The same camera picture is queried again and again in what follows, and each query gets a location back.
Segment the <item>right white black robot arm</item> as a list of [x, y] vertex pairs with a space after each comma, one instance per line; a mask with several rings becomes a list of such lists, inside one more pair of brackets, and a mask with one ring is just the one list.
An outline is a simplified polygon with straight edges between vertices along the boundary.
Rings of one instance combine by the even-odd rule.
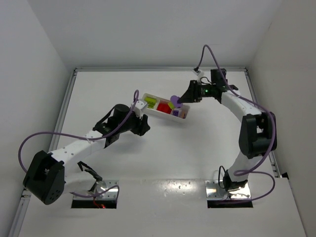
[[244, 100], [238, 88], [228, 84], [225, 69], [212, 69], [210, 73], [209, 83], [203, 83], [200, 79], [191, 80], [186, 92], [173, 99], [172, 103], [179, 108], [184, 103], [198, 103], [202, 98], [211, 97], [228, 108], [240, 121], [240, 152], [233, 165], [225, 171], [222, 180], [223, 189], [237, 190], [245, 186], [249, 173], [261, 165], [264, 155], [276, 149], [276, 117]]

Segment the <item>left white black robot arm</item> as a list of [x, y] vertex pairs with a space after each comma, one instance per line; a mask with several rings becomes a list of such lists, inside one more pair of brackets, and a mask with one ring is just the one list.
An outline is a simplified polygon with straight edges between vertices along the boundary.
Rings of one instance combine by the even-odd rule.
[[147, 106], [142, 100], [131, 107], [117, 104], [85, 136], [49, 153], [37, 152], [23, 180], [24, 187], [45, 205], [54, 203], [63, 193], [102, 197], [108, 191], [106, 183], [83, 160], [110, 146], [122, 133], [143, 136], [148, 132]]

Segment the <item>light purple round lego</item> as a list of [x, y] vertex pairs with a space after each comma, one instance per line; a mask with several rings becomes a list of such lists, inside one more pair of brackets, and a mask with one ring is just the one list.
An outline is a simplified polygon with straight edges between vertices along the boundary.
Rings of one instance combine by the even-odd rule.
[[170, 102], [172, 103], [172, 105], [175, 107], [175, 108], [181, 108], [183, 107], [183, 104], [178, 102], [178, 100], [180, 99], [180, 97], [176, 96], [176, 95], [172, 95], [170, 97]]

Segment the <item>white three-compartment tray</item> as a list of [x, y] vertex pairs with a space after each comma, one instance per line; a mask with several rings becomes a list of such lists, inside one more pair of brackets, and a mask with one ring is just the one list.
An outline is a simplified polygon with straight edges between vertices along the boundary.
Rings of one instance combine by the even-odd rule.
[[147, 102], [145, 114], [157, 118], [184, 123], [187, 120], [190, 106], [182, 105], [176, 108], [171, 105], [171, 101], [152, 94], [144, 93], [142, 99]]

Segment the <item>lime green lego brick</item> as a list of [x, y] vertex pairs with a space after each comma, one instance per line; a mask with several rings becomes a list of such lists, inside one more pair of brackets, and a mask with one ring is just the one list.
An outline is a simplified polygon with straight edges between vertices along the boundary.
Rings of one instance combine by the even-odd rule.
[[156, 106], [156, 103], [149, 103], [148, 104], [148, 109], [154, 109]]

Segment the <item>lime green lego plate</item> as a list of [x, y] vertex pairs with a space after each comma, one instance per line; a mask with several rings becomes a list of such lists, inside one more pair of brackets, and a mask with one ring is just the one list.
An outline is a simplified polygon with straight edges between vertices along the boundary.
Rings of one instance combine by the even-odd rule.
[[157, 99], [152, 98], [152, 97], [145, 97], [144, 99], [148, 104], [153, 104], [155, 105], [157, 103]]

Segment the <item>red half-round lego brick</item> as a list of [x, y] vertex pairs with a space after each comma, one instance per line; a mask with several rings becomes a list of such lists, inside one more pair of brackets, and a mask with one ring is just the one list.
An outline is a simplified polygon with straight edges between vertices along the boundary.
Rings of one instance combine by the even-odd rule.
[[159, 103], [157, 106], [157, 111], [160, 111], [166, 114], [171, 114], [172, 109], [170, 109], [170, 107], [166, 103]]

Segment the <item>red rectangular lego brick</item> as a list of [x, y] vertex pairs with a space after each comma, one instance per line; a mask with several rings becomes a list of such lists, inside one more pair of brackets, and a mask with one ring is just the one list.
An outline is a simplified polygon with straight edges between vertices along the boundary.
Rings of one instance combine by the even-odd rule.
[[175, 106], [171, 103], [171, 102], [169, 102], [169, 103], [167, 103], [168, 104], [168, 106], [170, 107], [170, 109], [174, 109], [175, 108]]

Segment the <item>purple curved lego brick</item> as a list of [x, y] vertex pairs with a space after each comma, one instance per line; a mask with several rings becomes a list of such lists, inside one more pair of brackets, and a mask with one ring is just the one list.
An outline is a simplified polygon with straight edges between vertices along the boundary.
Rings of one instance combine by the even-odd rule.
[[181, 111], [181, 113], [179, 114], [179, 117], [182, 119], [186, 118], [186, 112], [185, 111]]

